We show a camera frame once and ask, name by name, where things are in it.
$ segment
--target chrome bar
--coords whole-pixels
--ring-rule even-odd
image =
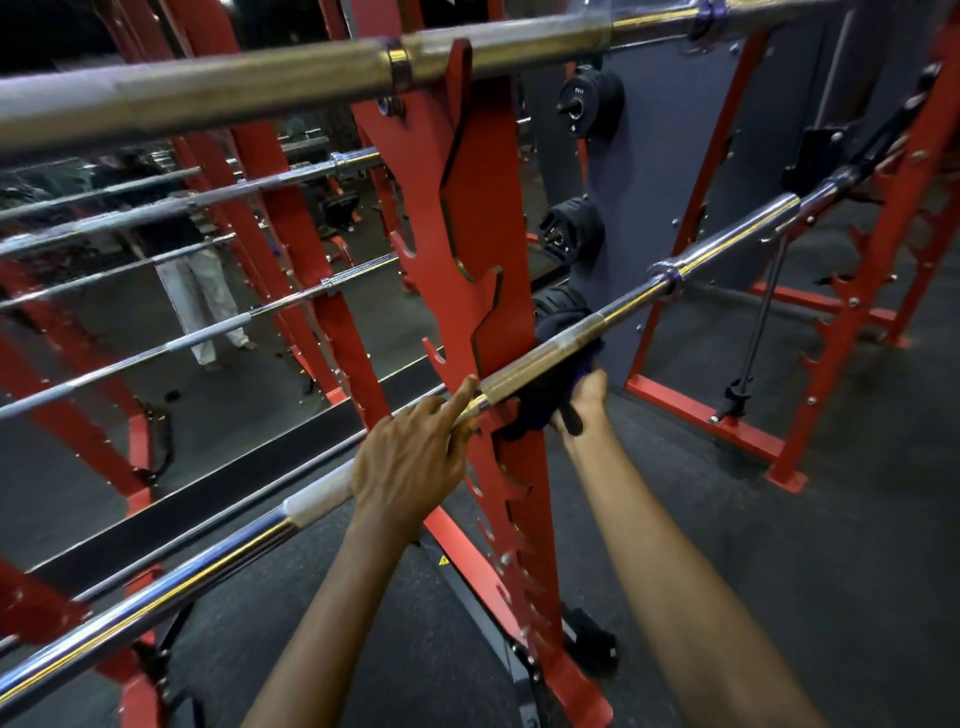
[[[171,260],[176,260],[179,257],[185,257],[187,255],[199,253],[207,248],[224,245],[225,243],[232,242],[235,238],[236,233],[230,232],[226,235],[219,235],[218,237],[205,240],[202,243],[194,243],[193,245],[188,245],[184,248],[177,248],[169,253],[161,253],[160,255],[154,255],[153,257],[145,257],[133,263],[128,263],[127,265],[110,268],[108,271],[93,273],[89,276],[83,276],[82,278],[69,280],[66,283],[61,283],[60,285],[52,285],[49,288],[40,288],[37,291],[30,291],[29,293],[24,293],[23,295],[17,296],[14,299],[0,301],[0,311],[4,311],[8,308],[14,308],[15,306],[23,305],[24,303],[45,301],[47,299],[52,299],[55,296],[62,296],[64,293],[76,291],[80,288],[86,288],[88,285],[93,285],[94,283],[99,283],[103,280],[111,279],[114,276],[129,273],[130,271],[135,271],[137,268],[143,268],[148,265],[159,265],[160,263],[168,263]]]
[[[179,338],[168,341],[166,344],[161,344],[158,347],[147,349],[145,352],[128,356],[126,359],[114,362],[101,369],[95,369],[94,371],[87,372],[84,375],[67,379],[60,384],[55,384],[52,387],[41,390],[40,392],[32,394],[29,397],[24,397],[21,400],[11,402],[10,404],[0,407],[0,421],[30,412],[38,407],[42,407],[44,404],[49,404],[52,401],[69,397],[71,394],[76,392],[78,389],[85,387],[87,384],[92,384],[102,379],[106,379],[108,376],[125,372],[135,366],[145,364],[146,362],[152,361],[159,356],[163,356],[168,352],[180,352],[184,349],[189,349],[192,346],[196,346],[197,344],[201,344],[204,341],[209,341],[213,337],[219,336],[222,333],[227,333],[228,331],[233,331],[236,328],[246,326],[257,316],[273,313],[281,308],[286,308],[296,303],[306,301],[307,299],[311,299],[315,296],[319,296],[322,293],[334,291],[354,279],[358,279],[361,276],[365,276],[366,274],[377,271],[395,262],[396,253],[382,255],[381,257],[374,258],[366,263],[361,263],[353,268],[348,268],[343,273],[338,273],[337,275],[331,276],[328,279],[323,279],[317,283],[317,285],[311,286],[310,288],[305,288],[302,291],[292,293],[289,296],[284,296],[276,301],[261,305],[258,308],[253,308],[244,313],[237,314],[236,316],[231,316],[224,321],[201,328],[193,333],[184,334]]]
[[[148,189],[149,187],[153,187],[158,184],[165,182],[177,182],[179,180],[185,180],[188,177],[193,177],[194,175],[199,174],[200,167],[178,169],[173,172],[166,172],[162,175],[156,175],[155,177],[146,177],[142,180],[130,180],[129,182],[112,184],[109,187],[91,189],[88,192],[78,192],[75,195],[58,197],[56,200],[40,200],[39,202],[29,203],[28,205],[10,207],[9,209],[0,210],[0,222],[5,220],[17,220],[21,217],[29,217],[30,215],[39,215],[44,212],[51,212],[55,209],[66,207],[67,205],[85,203],[89,200],[99,200],[102,197],[122,195],[125,192],[135,192],[139,189]]]
[[[489,78],[679,36],[743,36],[840,1],[678,0],[627,16],[587,11],[393,42],[361,38],[9,79],[0,82],[0,165],[428,87],[443,78],[457,38],[470,41],[474,78]]]
[[[216,187],[195,195],[168,198],[151,205],[134,207],[121,212],[105,212],[86,217],[83,220],[72,220],[62,225],[55,225],[43,231],[11,235],[0,240],[0,257],[22,255],[39,248],[94,233],[135,228],[140,225],[155,223],[158,220],[197,212],[226,200],[235,200],[257,192],[277,189],[289,184],[308,182],[320,177],[370,169],[380,163],[380,153],[373,147],[345,154],[334,153],[330,155],[328,161],[308,164],[276,175],[246,180],[228,187]]]
[[[813,193],[813,199],[822,197]],[[645,305],[709,275],[709,268],[718,256],[734,249],[769,244],[772,237],[801,219],[797,213],[808,198],[802,201],[796,195],[783,195],[692,246],[683,256],[653,266],[648,280],[635,290],[486,377],[480,382],[481,394],[469,403],[459,421],[475,417],[512,396],[523,385],[581,351]],[[71,676],[92,667],[111,650],[156,626],[257,555],[346,503],[352,497],[352,468],[352,460],[344,463],[285,499],[275,510],[0,675],[0,717],[22,709]]]

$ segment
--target gym floor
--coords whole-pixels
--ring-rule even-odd
[[[524,168],[531,227],[544,208],[535,166]],[[348,236],[358,259],[386,251],[372,197],[364,201],[365,221]],[[846,225],[869,228],[875,218],[868,206],[835,209],[791,247],[783,282],[823,292],[811,282],[853,270]],[[912,234],[921,238],[923,225]],[[532,268],[543,264],[532,257]],[[140,273],[65,302],[111,356],[179,333],[156,276]],[[900,281],[883,293],[885,305],[896,305],[910,280],[908,259],[900,261],[899,273]],[[238,275],[234,282],[238,302],[251,305],[252,294]],[[960,667],[960,495],[954,476],[960,468],[960,388],[951,373],[960,358],[952,329],[960,315],[958,289],[960,255],[952,253],[909,332],[911,348],[889,349],[869,337],[857,347],[804,457],[810,480],[799,495],[771,485],[763,465],[741,452],[631,396],[611,396],[616,431],[650,486],[769,631],[832,725],[960,725],[952,679]],[[403,293],[393,272],[358,283],[347,296],[380,376],[421,356],[420,338],[435,333],[429,311]],[[721,403],[755,314],[754,303],[736,296],[691,292],[667,309],[644,374],[698,400]],[[11,328],[9,322],[3,326]],[[251,335],[261,350],[226,352],[221,373],[202,372],[182,352],[128,376],[134,392],[149,401],[180,393],[167,405],[178,459],[164,488],[209,472],[323,406],[322,398],[302,395],[301,376],[273,355],[282,345],[269,322],[254,324]],[[17,336],[38,366],[53,380],[62,378],[65,372],[43,357],[32,336]],[[786,432],[806,383],[799,353],[816,352],[819,343],[808,316],[777,306],[759,350],[749,422]],[[81,404],[108,425],[111,437],[122,439],[115,411],[89,395]],[[122,499],[29,422],[2,423],[0,442],[0,473],[7,473],[0,489],[0,553],[18,566],[29,567],[122,517]],[[620,640],[618,673],[599,681],[615,724],[680,726],[574,472],[552,435],[547,447],[564,600],[585,608]],[[475,505],[466,490],[447,505],[457,521],[473,523]],[[349,517],[349,506],[340,509],[198,603],[176,646],[172,678],[175,688],[187,687],[204,701],[211,725],[242,720],[323,580]],[[476,540],[474,530],[466,528]],[[110,683],[87,674],[11,726],[116,725],[117,698]],[[542,696],[542,714],[551,726],[566,725],[549,695]],[[408,549],[384,599],[343,725],[519,726],[502,667],[418,549]]]

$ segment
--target person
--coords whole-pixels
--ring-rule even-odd
[[[455,425],[467,379],[443,404],[426,398],[378,423],[356,457],[343,544],[243,728],[338,724],[357,656],[403,549],[463,479],[476,423]],[[554,426],[579,474],[617,576],[686,724],[796,726],[824,719],[746,606],[657,501],[613,433],[607,375],[573,390],[583,431]]]
[[[100,162],[100,169],[95,176],[98,180],[97,186],[100,187],[163,174],[163,170],[152,160],[133,154],[102,157]],[[166,197],[184,194],[190,193],[182,182],[168,182],[147,189],[124,192],[116,197],[127,206],[137,207]],[[187,215],[142,225],[135,230],[135,233],[136,245],[145,257],[169,253],[203,240],[197,226]],[[217,254],[209,248],[192,255],[158,263],[156,274],[177,313],[184,333],[192,333],[211,323],[204,312],[201,296],[206,301],[215,321],[223,321],[237,315],[237,304],[224,277],[223,264]],[[242,328],[229,331],[227,339],[237,349],[247,351],[256,349],[256,343]],[[221,369],[212,341],[197,344],[191,347],[191,351],[197,363],[208,372]]]

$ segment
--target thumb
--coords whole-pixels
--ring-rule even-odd
[[[451,475],[457,475],[460,482],[467,472],[467,445],[470,437],[479,429],[477,421],[470,418],[453,428],[450,432],[450,442],[446,449],[446,461]]]

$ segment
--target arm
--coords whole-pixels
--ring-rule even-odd
[[[577,385],[564,446],[663,675],[691,726],[827,724],[746,606],[674,523],[613,434],[607,375]]]
[[[353,519],[326,579],[247,714],[243,728],[332,728],[360,648],[400,555],[464,478],[474,421],[455,425],[476,389],[429,397],[377,423],[360,449]]]

